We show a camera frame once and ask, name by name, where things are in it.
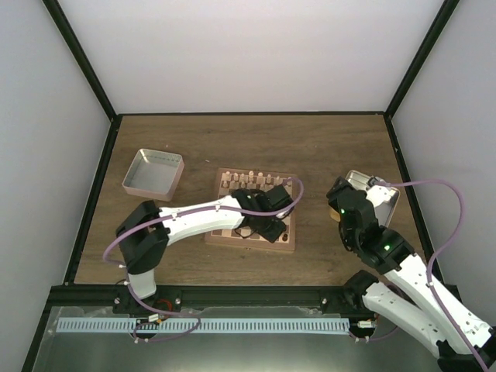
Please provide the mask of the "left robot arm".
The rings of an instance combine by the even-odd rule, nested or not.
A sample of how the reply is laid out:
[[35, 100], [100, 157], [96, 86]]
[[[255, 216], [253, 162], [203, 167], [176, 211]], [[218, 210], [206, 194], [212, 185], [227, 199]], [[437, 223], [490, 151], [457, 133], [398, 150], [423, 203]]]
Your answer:
[[284, 218], [294, 206], [282, 185], [269, 191], [237, 189], [218, 200], [182, 208], [158, 208], [145, 201], [116, 230], [132, 305], [142, 313], [157, 307], [154, 270], [168, 246], [190, 236], [243, 227], [275, 243], [286, 232]]

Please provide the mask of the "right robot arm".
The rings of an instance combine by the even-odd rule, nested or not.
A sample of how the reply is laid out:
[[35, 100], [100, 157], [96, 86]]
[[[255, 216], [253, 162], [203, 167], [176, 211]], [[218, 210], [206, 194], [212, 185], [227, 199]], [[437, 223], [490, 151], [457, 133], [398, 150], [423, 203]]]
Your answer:
[[361, 174], [338, 177], [326, 194], [346, 250], [361, 270], [347, 282], [346, 307], [386, 317], [421, 343], [443, 371], [487, 371], [495, 363], [495, 328], [466, 308], [388, 223], [398, 184]]

